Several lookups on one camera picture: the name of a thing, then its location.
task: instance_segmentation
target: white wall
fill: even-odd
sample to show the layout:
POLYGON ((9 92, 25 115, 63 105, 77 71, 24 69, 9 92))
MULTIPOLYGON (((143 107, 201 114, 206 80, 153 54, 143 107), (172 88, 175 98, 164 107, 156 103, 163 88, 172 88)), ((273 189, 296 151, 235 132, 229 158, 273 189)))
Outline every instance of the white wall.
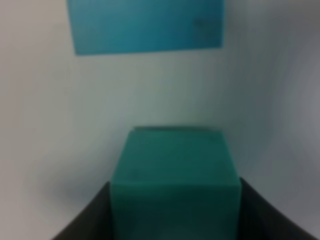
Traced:
POLYGON ((222 50, 75 57, 64 0, 2 0, 0 238, 57 234, 140 125, 224 127, 239 172, 320 237, 317 3, 275 2, 228 0, 222 50))
POLYGON ((320 2, 248 7, 247 77, 229 144, 240 174, 320 238, 320 2))

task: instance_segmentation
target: teal rectangular panel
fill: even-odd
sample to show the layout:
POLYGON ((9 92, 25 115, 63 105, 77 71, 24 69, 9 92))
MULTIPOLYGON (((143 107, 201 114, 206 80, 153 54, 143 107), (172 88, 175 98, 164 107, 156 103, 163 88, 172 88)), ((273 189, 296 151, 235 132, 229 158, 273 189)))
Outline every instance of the teal rectangular panel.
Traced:
POLYGON ((78 55, 220 48, 223 0, 67 0, 78 55))

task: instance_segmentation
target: teal block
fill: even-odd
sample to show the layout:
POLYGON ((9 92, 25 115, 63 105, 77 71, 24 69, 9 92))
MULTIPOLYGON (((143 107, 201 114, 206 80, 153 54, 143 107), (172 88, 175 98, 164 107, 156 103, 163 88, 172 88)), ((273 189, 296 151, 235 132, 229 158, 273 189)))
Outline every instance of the teal block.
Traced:
POLYGON ((77 55, 221 48, 224 0, 67 0, 77 55))
POLYGON ((110 194, 115 240, 236 239, 241 183, 219 131, 132 131, 110 194))

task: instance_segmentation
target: cube front face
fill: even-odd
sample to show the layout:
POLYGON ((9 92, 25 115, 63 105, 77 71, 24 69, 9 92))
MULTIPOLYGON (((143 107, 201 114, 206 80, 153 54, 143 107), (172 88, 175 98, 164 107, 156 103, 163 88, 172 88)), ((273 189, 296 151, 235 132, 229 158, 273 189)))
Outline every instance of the cube front face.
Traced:
POLYGON ((241 185, 220 132, 133 131, 111 180, 116 240, 235 240, 241 185))
POLYGON ((112 185, 116 240, 235 240, 237 186, 112 185))
POLYGON ((67 0, 78 55, 219 48, 223 0, 67 0))

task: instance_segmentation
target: cube top face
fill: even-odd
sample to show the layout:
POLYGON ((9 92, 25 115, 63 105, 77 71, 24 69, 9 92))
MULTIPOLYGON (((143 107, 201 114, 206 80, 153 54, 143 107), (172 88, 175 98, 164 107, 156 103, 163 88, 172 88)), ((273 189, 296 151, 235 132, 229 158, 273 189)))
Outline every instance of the cube top face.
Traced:
POLYGON ((240 186, 225 138, 209 130, 134 130, 113 185, 240 186))
POLYGON ((223 0, 67 0, 78 55, 220 48, 223 0))

